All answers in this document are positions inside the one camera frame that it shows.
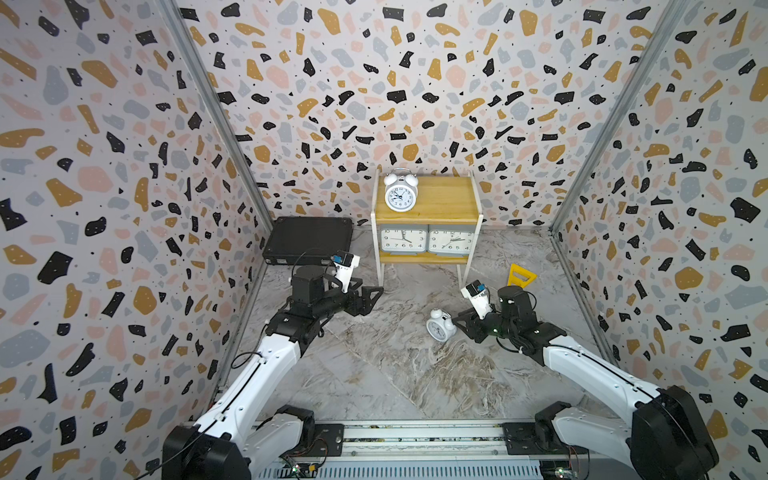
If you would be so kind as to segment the white twin-bell clock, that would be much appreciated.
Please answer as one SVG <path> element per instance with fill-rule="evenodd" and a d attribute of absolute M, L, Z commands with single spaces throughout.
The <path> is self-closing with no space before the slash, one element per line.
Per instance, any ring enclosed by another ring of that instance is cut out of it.
<path fill-rule="evenodd" d="M 416 175 L 398 169 L 384 178 L 384 185 L 384 200 L 390 210 L 405 213 L 415 207 L 419 185 L 419 179 Z"/>
<path fill-rule="evenodd" d="M 454 325 L 451 315 L 441 309 L 430 311 L 426 328 L 430 336 L 441 343 L 447 342 L 457 332 L 457 327 Z"/>

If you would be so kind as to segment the grey square alarm clock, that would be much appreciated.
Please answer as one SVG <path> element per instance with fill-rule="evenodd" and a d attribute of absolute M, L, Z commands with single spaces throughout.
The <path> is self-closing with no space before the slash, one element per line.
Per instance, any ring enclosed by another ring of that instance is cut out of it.
<path fill-rule="evenodd" d="M 427 251 L 443 256 L 468 256 L 473 250 L 472 225 L 430 225 Z"/>
<path fill-rule="evenodd" d="M 380 229 L 380 248 L 398 255 L 418 255 L 427 251 L 427 225 L 385 224 Z"/>

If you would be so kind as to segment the wooden two-tier shelf white frame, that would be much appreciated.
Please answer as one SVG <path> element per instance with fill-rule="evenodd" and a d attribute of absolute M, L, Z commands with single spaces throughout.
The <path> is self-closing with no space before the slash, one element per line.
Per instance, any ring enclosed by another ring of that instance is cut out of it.
<path fill-rule="evenodd" d="M 398 263 L 454 265 L 457 282 L 464 283 L 484 220 L 474 176 L 417 176 L 419 185 L 415 207 L 409 212 L 397 213 L 390 210 L 384 200 L 384 178 L 388 174 L 376 173 L 370 213 L 378 283 L 384 284 L 385 266 Z M 380 229 L 385 224 L 427 225 L 428 229 L 430 225 L 472 225 L 475 227 L 473 250 L 468 256 L 459 257 L 428 251 L 418 255 L 389 254 L 380 248 Z"/>

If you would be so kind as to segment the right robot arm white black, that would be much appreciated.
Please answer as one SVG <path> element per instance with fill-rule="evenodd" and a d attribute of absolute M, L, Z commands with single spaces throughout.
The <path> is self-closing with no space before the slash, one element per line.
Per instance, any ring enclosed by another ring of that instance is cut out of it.
<path fill-rule="evenodd" d="M 537 318 L 534 295 L 517 285 L 501 288 L 492 303 L 484 284 L 466 285 L 471 308 L 451 316 L 430 313 L 430 334 L 441 342 L 456 332 L 481 343 L 494 338 L 577 383 L 613 413 L 607 418 L 558 401 L 534 418 L 540 446 L 581 447 L 619 461 L 643 479 L 705 479 L 720 458 L 702 415 L 678 386 L 639 379 L 582 346 L 564 329 Z"/>

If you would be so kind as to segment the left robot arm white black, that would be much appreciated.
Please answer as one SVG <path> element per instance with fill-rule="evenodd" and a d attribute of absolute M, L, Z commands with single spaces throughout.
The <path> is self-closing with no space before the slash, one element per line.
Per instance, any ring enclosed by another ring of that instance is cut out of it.
<path fill-rule="evenodd" d="M 194 423 L 175 427 L 162 448 L 163 479 L 253 479 L 316 440 L 312 411 L 286 405 L 259 416 L 267 401 L 311 343 L 337 314 L 366 316 L 384 293 L 337 264 L 301 266 L 291 276 L 291 295 L 266 325 L 248 363 L 214 404 Z"/>

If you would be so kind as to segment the yellow plastic triangle tool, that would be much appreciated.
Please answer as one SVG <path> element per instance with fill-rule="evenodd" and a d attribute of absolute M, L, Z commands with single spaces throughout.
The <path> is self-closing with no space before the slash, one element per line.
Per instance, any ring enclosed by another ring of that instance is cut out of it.
<path fill-rule="evenodd" d="M 507 285 L 518 286 L 522 289 L 526 289 L 536 279 L 537 275 L 535 273 L 517 264 L 512 264 L 509 268 Z"/>

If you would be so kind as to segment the black case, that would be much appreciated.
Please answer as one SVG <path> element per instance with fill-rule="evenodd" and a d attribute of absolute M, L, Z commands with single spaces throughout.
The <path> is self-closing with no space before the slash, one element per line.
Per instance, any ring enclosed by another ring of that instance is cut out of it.
<path fill-rule="evenodd" d="M 331 257 L 348 251 L 353 222 L 349 218 L 282 216 L 263 250 L 268 265 L 330 265 Z"/>

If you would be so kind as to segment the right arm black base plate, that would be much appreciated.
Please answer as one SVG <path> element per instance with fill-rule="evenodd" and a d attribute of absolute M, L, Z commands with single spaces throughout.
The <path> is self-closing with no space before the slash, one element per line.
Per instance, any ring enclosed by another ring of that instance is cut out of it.
<path fill-rule="evenodd" d="M 501 425 L 508 455 L 565 455 L 570 450 L 554 428 L 541 422 L 506 422 Z"/>

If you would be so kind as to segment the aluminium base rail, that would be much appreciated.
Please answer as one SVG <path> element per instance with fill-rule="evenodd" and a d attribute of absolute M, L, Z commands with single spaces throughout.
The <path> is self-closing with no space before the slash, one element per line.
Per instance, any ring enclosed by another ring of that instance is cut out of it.
<path fill-rule="evenodd" d="M 343 450 L 340 457 L 355 454 L 362 459 L 392 461 L 438 462 L 446 466 L 451 459 L 478 462 L 494 453 L 508 455 L 502 440 L 501 421 L 429 421 L 429 422 L 343 422 L 345 425 Z M 570 455 L 583 452 L 581 447 L 568 447 Z"/>

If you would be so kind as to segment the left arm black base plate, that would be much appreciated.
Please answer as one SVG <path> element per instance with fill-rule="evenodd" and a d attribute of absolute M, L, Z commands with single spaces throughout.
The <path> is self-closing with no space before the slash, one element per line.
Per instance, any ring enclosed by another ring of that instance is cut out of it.
<path fill-rule="evenodd" d="M 312 434 L 302 433 L 299 443 L 285 454 L 292 458 L 340 457 L 343 450 L 345 425 L 342 423 L 315 424 Z"/>

